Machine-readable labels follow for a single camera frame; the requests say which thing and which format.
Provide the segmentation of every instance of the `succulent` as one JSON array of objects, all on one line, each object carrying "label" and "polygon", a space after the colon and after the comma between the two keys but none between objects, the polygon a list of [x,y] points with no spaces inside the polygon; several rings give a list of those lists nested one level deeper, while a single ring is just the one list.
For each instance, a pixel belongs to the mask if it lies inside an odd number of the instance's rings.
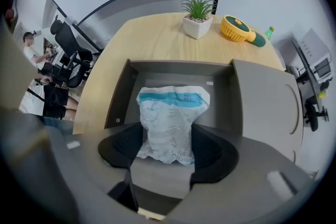
[{"label": "succulent", "polygon": [[182,0],[183,10],[190,13],[194,19],[205,19],[213,11],[215,2],[213,0]]}]

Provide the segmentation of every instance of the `blue stripe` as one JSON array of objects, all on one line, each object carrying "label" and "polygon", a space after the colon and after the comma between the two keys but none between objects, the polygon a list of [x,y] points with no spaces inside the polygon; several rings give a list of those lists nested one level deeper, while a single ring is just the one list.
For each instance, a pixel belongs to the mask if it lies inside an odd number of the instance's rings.
[{"label": "blue stripe", "polygon": [[161,101],[168,105],[181,106],[183,108],[196,108],[202,105],[201,95],[198,93],[140,93],[140,103],[143,101]]}]

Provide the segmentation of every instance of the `black seat cushion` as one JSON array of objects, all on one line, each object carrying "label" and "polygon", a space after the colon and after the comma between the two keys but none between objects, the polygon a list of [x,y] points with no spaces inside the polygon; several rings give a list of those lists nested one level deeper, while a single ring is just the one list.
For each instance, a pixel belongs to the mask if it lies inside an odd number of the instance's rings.
[{"label": "black seat cushion", "polygon": [[80,66],[77,74],[72,77],[71,79],[69,79],[66,84],[69,88],[76,88],[80,85],[80,83],[82,82],[83,78],[84,78],[84,74],[88,69],[84,66]]},{"label": "black seat cushion", "polygon": [[[98,152],[105,161],[116,168],[130,169],[142,146],[143,127],[137,123],[120,133],[103,139]],[[190,185],[215,183],[236,167],[237,149],[228,141],[198,127],[192,126],[192,151],[195,156],[195,172]]]},{"label": "black seat cushion", "polygon": [[218,182],[234,170],[239,153],[233,144],[197,125],[192,125],[191,134],[195,172],[190,187],[195,183]]},{"label": "black seat cushion", "polygon": [[112,167],[130,169],[142,146],[141,123],[103,139],[98,145],[100,156]]}]

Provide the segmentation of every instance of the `potted plant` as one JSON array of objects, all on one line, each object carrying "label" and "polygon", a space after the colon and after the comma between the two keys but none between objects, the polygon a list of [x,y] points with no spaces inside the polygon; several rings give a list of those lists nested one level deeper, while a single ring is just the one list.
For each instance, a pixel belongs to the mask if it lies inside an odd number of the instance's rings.
[{"label": "potted plant", "polygon": [[213,0],[183,0],[183,10],[189,12],[183,17],[183,28],[185,32],[195,38],[200,39],[210,29],[212,17],[209,13],[213,10]]}]

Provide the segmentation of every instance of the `green bottle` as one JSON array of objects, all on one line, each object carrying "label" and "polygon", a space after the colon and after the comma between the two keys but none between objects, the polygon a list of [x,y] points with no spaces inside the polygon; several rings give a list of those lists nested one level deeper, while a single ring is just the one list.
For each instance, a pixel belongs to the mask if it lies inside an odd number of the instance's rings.
[{"label": "green bottle", "polygon": [[271,27],[265,32],[265,35],[266,35],[266,37],[268,38],[268,40],[271,40],[273,31],[274,31],[274,28],[271,26]]}]

